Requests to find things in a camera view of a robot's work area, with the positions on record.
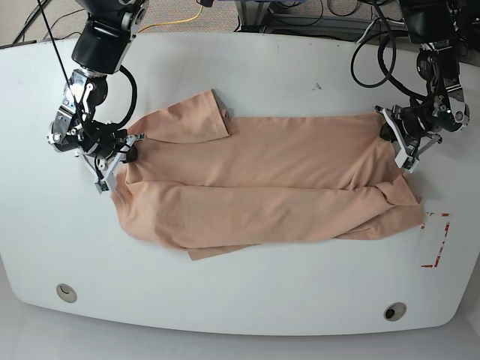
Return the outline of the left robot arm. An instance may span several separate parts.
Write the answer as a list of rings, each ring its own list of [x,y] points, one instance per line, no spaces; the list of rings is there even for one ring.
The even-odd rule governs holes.
[[[398,144],[394,161],[412,172],[420,154],[442,142],[440,131],[461,131],[470,122],[470,109],[460,81],[460,58],[469,48],[479,45],[479,2],[400,1],[402,30],[389,25],[377,1],[371,5],[385,26],[384,31],[376,33],[380,39],[377,61],[384,75],[382,81],[391,83],[409,98],[407,107],[375,108],[386,121],[379,136]],[[386,47],[396,50],[398,38],[409,38],[412,44],[419,45],[415,67],[426,82],[426,94],[408,89],[394,77],[395,67],[385,64]]]

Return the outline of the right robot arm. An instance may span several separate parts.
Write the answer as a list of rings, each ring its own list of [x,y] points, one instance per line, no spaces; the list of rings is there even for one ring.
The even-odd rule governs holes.
[[[116,187],[115,169],[134,162],[135,144],[143,134],[128,134],[125,126],[137,105],[138,87],[122,64],[137,36],[149,3],[147,1],[80,1],[88,16],[72,52],[78,64],[65,78],[61,106],[49,126],[49,144],[57,152],[76,151],[94,176],[98,192]],[[107,98],[107,77],[120,73],[131,86],[130,106],[119,122],[95,120],[95,110]]]

